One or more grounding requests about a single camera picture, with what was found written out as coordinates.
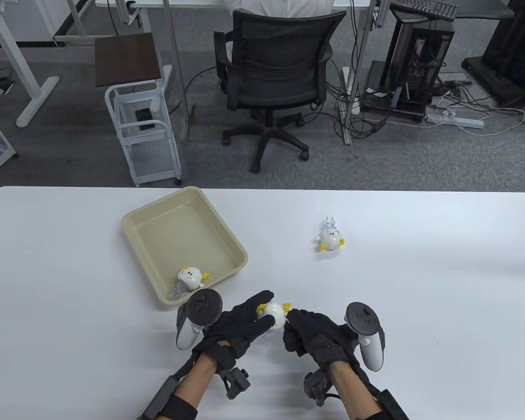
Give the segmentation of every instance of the hand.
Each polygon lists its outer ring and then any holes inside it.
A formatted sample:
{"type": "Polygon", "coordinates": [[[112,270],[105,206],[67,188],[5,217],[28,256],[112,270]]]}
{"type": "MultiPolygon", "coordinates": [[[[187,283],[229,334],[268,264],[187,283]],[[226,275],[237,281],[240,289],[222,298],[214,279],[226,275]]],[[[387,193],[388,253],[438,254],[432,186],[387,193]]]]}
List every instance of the hand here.
{"type": "Polygon", "coordinates": [[[203,340],[192,351],[205,352],[214,358],[218,372],[233,368],[251,343],[274,325],[272,315],[257,320],[258,306],[271,302],[273,298],[273,292],[265,290],[232,310],[222,312],[220,318],[204,330],[203,340]]]}
{"type": "Polygon", "coordinates": [[[320,368],[328,372],[332,362],[357,364],[354,356],[357,334],[348,326],[339,326],[323,314],[293,309],[284,326],[284,345],[298,356],[309,353],[320,368]]]}

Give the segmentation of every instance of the person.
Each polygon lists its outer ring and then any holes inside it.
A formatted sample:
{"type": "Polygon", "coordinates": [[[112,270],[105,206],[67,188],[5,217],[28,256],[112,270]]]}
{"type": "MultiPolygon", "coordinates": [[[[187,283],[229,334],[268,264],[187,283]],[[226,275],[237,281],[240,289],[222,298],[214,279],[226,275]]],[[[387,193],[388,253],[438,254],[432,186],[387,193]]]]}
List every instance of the person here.
{"type": "MultiPolygon", "coordinates": [[[[333,10],[334,0],[223,0],[230,13],[235,10],[272,18],[313,18],[333,10]]],[[[233,32],[226,34],[228,60],[233,56],[233,32]]]]}
{"type": "MultiPolygon", "coordinates": [[[[260,304],[271,302],[274,294],[265,290],[245,303],[223,312],[218,321],[205,332],[203,340],[193,349],[200,356],[189,374],[184,377],[157,420],[194,420],[198,406],[212,377],[224,366],[216,362],[227,356],[225,368],[231,368],[243,356],[251,343],[274,325],[272,315],[256,320],[260,304]]],[[[385,420],[384,412],[368,391],[368,379],[359,364],[354,348],[343,327],[327,316],[293,309],[287,315],[284,345],[298,356],[309,354],[327,372],[342,400],[349,420],[385,420]]]]}

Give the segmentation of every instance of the white vr controller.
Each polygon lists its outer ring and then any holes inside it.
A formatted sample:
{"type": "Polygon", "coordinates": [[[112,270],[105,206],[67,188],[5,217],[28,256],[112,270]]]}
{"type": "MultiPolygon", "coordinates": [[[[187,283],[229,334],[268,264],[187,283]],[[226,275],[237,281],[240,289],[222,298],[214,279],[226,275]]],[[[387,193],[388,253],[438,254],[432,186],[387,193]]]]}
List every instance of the white vr controller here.
{"type": "Polygon", "coordinates": [[[177,311],[177,348],[191,348],[200,332],[214,324],[221,314],[222,297],[216,290],[203,288],[194,292],[177,311]]]}
{"type": "Polygon", "coordinates": [[[344,321],[353,332],[358,334],[358,340],[354,345],[359,344],[367,368],[373,372],[379,371],[383,366],[385,333],[376,313],[366,304],[353,302],[346,308],[344,321]]]}

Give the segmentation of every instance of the white shirt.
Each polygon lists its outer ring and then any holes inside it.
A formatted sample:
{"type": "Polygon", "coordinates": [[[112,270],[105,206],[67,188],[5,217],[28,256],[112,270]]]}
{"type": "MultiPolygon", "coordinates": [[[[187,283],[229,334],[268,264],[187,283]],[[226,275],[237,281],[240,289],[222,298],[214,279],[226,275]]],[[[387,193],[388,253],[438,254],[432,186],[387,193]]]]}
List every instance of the white shirt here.
{"type": "MultiPolygon", "coordinates": [[[[234,10],[273,18],[313,18],[331,14],[335,0],[223,0],[230,13],[234,10]]],[[[233,43],[226,43],[232,59],[233,43]]]]}

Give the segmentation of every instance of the power strip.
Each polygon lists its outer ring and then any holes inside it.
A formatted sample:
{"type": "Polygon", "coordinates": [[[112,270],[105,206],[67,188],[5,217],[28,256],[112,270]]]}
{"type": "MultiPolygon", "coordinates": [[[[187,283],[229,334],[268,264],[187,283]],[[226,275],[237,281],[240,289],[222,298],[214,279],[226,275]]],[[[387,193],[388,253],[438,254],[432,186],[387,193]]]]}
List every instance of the power strip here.
{"type": "Polygon", "coordinates": [[[449,124],[450,126],[461,126],[467,128],[477,128],[482,130],[484,128],[484,121],[470,120],[468,118],[453,118],[449,115],[428,114],[427,121],[435,124],[449,124]]]}
{"type": "MultiPolygon", "coordinates": [[[[348,96],[352,93],[352,80],[348,80],[350,76],[350,67],[343,67],[342,74],[344,76],[344,86],[346,86],[346,92],[348,96]]],[[[354,105],[352,106],[352,115],[357,116],[360,113],[360,100],[355,98],[354,105]]]]}

